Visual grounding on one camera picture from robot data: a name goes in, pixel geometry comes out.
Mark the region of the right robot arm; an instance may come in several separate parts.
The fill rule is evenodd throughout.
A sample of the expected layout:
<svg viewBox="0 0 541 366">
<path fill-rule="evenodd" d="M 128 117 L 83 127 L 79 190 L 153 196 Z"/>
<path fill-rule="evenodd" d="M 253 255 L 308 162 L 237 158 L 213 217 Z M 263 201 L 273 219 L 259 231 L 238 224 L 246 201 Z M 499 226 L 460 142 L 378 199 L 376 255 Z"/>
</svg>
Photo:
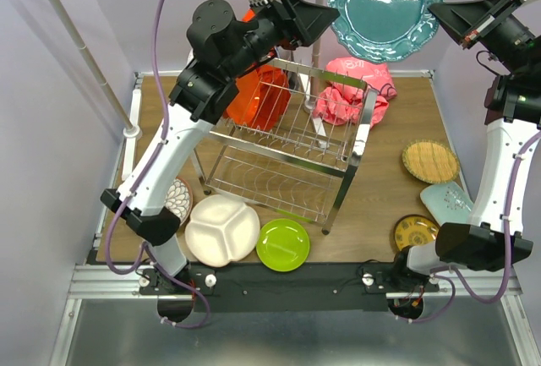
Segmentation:
<svg viewBox="0 0 541 366">
<path fill-rule="evenodd" d="M 495 76 L 485 97 L 487 154 L 471 214 L 464 223 L 442 224 L 432 243 L 408 247 L 396 256 L 388 274 L 398 291 L 408 291 L 441 271 L 501 270 L 496 293 L 501 297 L 513 264 L 532 253 L 533 242 L 522 235 L 522 202 L 540 141 L 540 39 L 514 12 L 533 1 L 429 6 L 455 43 L 465 49 L 482 44 L 508 73 Z"/>
</svg>

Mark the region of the woven bamboo plate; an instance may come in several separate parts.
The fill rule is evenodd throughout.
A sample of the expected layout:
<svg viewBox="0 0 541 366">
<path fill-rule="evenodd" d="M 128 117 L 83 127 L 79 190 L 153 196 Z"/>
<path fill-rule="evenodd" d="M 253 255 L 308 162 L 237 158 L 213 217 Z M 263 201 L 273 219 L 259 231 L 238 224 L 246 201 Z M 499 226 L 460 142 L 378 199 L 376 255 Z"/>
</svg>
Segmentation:
<svg viewBox="0 0 541 366">
<path fill-rule="evenodd" d="M 460 172 L 460 162 L 451 148 L 430 139 L 407 145 L 402 151 L 402 163 L 416 179 L 429 184 L 451 182 Z"/>
</svg>

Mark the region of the teal scalloped plate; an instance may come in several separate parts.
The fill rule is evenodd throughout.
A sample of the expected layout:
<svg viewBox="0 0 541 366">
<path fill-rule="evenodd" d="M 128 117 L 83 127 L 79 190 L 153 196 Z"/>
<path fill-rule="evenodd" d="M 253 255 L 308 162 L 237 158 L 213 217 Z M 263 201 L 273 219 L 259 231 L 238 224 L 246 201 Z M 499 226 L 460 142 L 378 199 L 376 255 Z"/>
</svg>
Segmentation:
<svg viewBox="0 0 541 366">
<path fill-rule="evenodd" d="M 439 29 L 429 6 L 443 0 L 327 0 L 340 12 L 331 28 L 337 42 L 358 59 L 401 62 L 419 52 Z"/>
</svg>

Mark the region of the pale blue square plate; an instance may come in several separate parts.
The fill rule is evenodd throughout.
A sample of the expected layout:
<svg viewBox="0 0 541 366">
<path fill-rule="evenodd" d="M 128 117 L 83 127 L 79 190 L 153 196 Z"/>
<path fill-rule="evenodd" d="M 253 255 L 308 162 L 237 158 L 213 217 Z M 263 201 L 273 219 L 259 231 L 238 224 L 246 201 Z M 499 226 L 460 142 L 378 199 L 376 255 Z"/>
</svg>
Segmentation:
<svg viewBox="0 0 541 366">
<path fill-rule="evenodd" d="M 466 223 L 473 208 L 470 197 L 456 182 L 430 185 L 420 193 L 420 199 L 440 226 Z"/>
</svg>

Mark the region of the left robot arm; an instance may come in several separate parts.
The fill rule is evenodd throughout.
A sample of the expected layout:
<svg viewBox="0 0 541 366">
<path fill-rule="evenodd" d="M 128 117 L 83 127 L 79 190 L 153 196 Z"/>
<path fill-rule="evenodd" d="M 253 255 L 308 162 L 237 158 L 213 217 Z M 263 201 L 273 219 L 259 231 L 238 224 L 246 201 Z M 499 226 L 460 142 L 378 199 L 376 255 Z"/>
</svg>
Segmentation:
<svg viewBox="0 0 541 366">
<path fill-rule="evenodd" d="M 238 78 L 268 63 L 277 47 L 313 45 L 339 15 L 337 8 L 304 0 L 257 3 L 247 22 L 225 0 L 207 0 L 195 9 L 187 30 L 194 57 L 165 101 L 160 127 L 128 178 L 101 194 L 113 218 L 124 219 L 143 239 L 166 292 L 180 293 L 188 281 L 189 262 L 176 236 L 180 220 L 166 207 L 173 180 L 237 96 Z"/>
</svg>

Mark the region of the yellow black patterned plate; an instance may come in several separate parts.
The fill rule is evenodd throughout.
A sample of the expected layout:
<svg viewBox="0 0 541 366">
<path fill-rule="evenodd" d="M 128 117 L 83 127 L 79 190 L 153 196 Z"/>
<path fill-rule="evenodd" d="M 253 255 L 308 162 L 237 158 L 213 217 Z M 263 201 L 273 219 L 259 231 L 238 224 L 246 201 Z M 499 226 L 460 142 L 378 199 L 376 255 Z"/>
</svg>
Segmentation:
<svg viewBox="0 0 541 366">
<path fill-rule="evenodd" d="M 398 251 L 409 246 L 433 242 L 440 227 L 426 216 L 408 215 L 399 219 L 394 226 L 393 241 Z"/>
</svg>

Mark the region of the orange plate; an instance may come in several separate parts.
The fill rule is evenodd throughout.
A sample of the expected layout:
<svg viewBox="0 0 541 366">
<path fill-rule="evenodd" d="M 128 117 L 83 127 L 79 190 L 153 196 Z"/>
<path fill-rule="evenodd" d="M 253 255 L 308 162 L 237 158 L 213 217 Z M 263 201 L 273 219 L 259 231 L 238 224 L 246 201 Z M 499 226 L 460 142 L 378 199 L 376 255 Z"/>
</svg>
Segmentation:
<svg viewBox="0 0 541 366">
<path fill-rule="evenodd" d="M 248 125 L 260 106 L 260 75 L 253 71 L 236 79 L 238 94 L 224 113 L 236 124 Z"/>
</svg>

